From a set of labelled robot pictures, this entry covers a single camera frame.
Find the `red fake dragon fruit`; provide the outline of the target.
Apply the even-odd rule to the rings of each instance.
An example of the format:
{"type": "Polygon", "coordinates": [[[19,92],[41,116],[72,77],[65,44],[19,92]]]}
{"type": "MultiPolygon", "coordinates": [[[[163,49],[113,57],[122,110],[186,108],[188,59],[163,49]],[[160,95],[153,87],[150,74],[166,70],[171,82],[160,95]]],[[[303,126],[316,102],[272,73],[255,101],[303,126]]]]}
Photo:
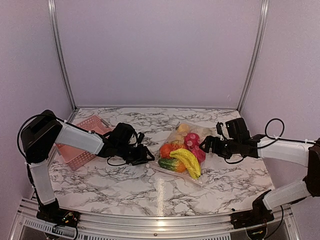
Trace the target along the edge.
{"type": "Polygon", "coordinates": [[[184,144],[188,150],[198,149],[200,143],[200,136],[194,132],[188,133],[184,138],[184,144]]]}
{"type": "Polygon", "coordinates": [[[206,153],[203,150],[201,150],[198,146],[195,146],[190,151],[196,157],[200,165],[205,161],[206,153]]]}

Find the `yellow fake banana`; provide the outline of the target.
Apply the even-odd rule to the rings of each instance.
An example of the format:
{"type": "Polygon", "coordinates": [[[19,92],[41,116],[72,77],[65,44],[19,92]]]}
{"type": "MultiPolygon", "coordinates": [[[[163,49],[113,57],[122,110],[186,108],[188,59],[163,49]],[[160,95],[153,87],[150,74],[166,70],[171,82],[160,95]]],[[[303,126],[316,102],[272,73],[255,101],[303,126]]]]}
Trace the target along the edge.
{"type": "Polygon", "coordinates": [[[171,158],[180,160],[186,167],[189,175],[197,180],[201,176],[201,166],[197,158],[187,149],[179,148],[170,153],[171,158]]]}

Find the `orange green fake mango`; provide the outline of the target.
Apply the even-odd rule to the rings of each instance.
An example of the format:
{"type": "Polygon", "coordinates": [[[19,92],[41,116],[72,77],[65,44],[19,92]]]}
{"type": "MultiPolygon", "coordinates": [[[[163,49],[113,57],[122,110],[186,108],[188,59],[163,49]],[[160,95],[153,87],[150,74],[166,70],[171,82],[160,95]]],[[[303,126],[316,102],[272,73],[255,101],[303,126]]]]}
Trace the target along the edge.
{"type": "Polygon", "coordinates": [[[183,173],[186,170],[185,165],[176,158],[161,158],[158,160],[158,164],[163,169],[177,173],[183,173]]]}

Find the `clear zip top bag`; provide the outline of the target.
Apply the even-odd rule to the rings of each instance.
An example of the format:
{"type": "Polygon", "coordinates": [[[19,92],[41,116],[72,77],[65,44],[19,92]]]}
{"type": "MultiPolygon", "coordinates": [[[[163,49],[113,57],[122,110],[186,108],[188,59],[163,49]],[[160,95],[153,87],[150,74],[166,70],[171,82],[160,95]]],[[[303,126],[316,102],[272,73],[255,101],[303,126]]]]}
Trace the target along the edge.
{"type": "Polygon", "coordinates": [[[207,185],[204,167],[208,154],[200,148],[200,143],[216,133],[215,128],[180,121],[159,147],[150,167],[199,186],[207,185]]]}

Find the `yellow fake lemon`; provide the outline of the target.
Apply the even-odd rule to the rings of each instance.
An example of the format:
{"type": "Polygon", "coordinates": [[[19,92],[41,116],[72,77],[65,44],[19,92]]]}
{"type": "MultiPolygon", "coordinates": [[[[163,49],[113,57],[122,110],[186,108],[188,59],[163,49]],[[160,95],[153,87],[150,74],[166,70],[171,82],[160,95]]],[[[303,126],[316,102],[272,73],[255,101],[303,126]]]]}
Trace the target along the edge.
{"type": "Polygon", "coordinates": [[[176,131],[178,133],[187,133],[188,134],[191,131],[191,126],[189,124],[187,124],[187,123],[181,123],[177,127],[176,131]]]}

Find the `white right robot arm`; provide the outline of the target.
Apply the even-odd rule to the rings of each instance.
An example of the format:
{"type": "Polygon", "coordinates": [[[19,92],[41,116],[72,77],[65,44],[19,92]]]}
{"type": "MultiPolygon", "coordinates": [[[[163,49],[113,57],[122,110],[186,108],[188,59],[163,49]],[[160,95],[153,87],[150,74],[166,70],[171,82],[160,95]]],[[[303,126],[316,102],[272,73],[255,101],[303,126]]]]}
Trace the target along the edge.
{"type": "Polygon", "coordinates": [[[273,139],[263,134],[242,140],[207,136],[199,147],[225,160],[239,154],[264,161],[276,188],[254,201],[247,214],[252,224],[260,223],[267,210],[320,195],[319,140],[273,139]]]}

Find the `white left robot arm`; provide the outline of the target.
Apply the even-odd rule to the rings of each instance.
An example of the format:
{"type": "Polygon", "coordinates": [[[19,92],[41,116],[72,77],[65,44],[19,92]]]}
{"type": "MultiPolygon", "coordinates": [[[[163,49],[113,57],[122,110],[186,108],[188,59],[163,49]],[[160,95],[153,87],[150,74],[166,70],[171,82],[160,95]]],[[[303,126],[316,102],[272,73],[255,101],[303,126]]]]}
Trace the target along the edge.
{"type": "Polygon", "coordinates": [[[62,154],[61,148],[74,148],[107,160],[119,157],[126,165],[137,166],[155,159],[143,145],[144,137],[142,132],[136,132],[130,124],[123,122],[106,133],[86,130],[58,118],[48,109],[28,118],[19,128],[16,141],[26,161],[39,212],[53,223],[60,222],[64,216],[49,174],[48,162],[53,150],[62,154]]]}

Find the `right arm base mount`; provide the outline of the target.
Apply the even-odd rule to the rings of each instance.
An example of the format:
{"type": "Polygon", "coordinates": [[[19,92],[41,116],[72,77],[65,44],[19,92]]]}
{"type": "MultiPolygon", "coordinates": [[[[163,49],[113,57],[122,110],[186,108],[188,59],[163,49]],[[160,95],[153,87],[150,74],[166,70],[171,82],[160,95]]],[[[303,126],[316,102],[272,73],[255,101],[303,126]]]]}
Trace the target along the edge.
{"type": "Polygon", "coordinates": [[[266,224],[275,219],[272,210],[268,210],[263,199],[271,190],[262,193],[252,202],[252,209],[234,212],[230,215],[230,223],[234,229],[266,224]]]}

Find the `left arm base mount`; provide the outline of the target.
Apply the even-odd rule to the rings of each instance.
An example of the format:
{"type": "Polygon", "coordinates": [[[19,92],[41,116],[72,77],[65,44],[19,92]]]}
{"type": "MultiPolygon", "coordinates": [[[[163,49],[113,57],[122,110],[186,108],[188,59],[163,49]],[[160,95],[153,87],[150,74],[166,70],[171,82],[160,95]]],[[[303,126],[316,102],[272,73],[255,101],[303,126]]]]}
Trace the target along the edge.
{"type": "Polygon", "coordinates": [[[41,203],[38,200],[38,212],[36,217],[57,226],[75,228],[78,226],[80,213],[75,210],[60,208],[57,199],[48,204],[41,203]]]}

